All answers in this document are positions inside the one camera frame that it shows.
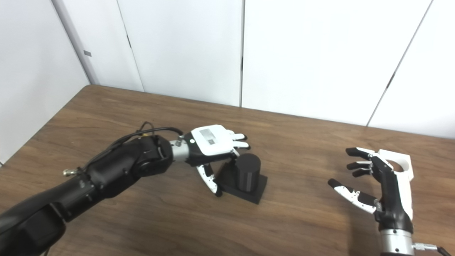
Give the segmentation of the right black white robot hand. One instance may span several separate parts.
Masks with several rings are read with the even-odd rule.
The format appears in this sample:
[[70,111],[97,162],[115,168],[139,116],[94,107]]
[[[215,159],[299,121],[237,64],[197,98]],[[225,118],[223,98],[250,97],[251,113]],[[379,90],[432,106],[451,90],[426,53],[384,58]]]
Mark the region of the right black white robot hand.
[[380,231],[392,229],[414,233],[411,192],[414,171],[411,157],[384,149],[373,151],[360,147],[346,148],[346,154],[362,158],[362,161],[348,164],[347,169],[352,171],[354,177],[374,177],[380,183],[381,197],[378,199],[356,191],[333,178],[328,180],[329,186],[351,204],[372,214]]

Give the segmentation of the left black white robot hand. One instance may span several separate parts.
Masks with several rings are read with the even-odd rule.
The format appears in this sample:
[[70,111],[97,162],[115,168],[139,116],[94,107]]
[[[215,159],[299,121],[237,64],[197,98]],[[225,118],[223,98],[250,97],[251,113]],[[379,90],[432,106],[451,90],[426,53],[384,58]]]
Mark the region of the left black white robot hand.
[[195,128],[183,136],[188,146],[185,162],[196,168],[211,193],[221,197],[222,189],[216,181],[211,163],[237,159],[240,156],[239,149],[251,149],[247,139],[245,134],[235,133],[219,124]]

